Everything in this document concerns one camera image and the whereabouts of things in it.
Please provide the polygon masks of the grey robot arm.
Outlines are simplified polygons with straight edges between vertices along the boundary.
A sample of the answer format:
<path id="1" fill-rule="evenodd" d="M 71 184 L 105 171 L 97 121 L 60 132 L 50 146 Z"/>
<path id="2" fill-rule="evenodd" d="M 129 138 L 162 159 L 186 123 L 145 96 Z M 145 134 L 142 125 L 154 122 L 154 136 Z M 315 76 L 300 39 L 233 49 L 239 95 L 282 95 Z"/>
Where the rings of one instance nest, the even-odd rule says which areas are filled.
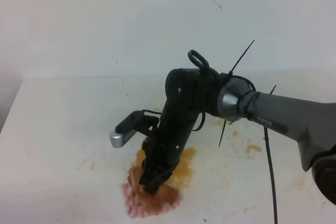
<path id="1" fill-rule="evenodd" d="M 303 170 L 335 202 L 335 104 L 254 91 L 247 80 L 207 70 L 174 69 L 165 81 L 159 127 L 144 145 L 139 183 L 154 193 L 168 180 L 200 113 L 245 118 L 298 143 Z"/>

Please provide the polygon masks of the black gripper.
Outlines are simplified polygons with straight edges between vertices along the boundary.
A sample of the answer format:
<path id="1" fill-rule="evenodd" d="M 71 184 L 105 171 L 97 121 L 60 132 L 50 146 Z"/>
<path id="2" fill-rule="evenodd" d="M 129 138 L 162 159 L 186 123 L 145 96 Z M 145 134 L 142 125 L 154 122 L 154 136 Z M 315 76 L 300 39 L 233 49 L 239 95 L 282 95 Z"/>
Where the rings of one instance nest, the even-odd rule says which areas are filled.
<path id="1" fill-rule="evenodd" d="M 154 138 L 148 141 L 139 184 L 155 194 L 172 175 L 197 121 L 199 112 L 164 108 Z"/>

